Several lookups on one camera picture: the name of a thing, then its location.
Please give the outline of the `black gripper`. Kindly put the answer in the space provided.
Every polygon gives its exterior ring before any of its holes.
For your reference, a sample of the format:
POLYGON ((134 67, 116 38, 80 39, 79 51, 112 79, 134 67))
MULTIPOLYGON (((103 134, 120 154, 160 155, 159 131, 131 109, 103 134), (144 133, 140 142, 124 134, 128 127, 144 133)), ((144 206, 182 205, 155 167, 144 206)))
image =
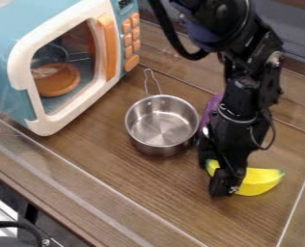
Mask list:
POLYGON ((212 197, 234 195, 247 174, 247 158, 262 146, 267 131, 274 129, 271 111, 258 110, 251 116, 231 115, 218 104, 210 113, 204 137, 198 140, 198 160, 206 169, 208 160, 216 160, 222 168, 208 169, 208 192, 212 197))

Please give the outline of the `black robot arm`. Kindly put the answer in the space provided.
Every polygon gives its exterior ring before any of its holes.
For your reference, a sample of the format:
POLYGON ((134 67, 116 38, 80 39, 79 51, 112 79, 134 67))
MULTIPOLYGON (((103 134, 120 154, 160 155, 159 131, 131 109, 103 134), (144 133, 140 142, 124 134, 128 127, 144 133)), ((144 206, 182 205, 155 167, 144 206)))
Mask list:
POLYGON ((182 14, 187 35, 199 47, 188 52, 162 0, 147 0, 176 53, 191 61, 211 53, 223 64, 224 92, 211 98, 196 133, 199 165, 218 167, 210 176, 214 197, 239 192, 248 177, 247 158, 266 151, 275 135, 270 107, 283 93, 283 42, 255 12, 251 0, 168 0, 182 14))

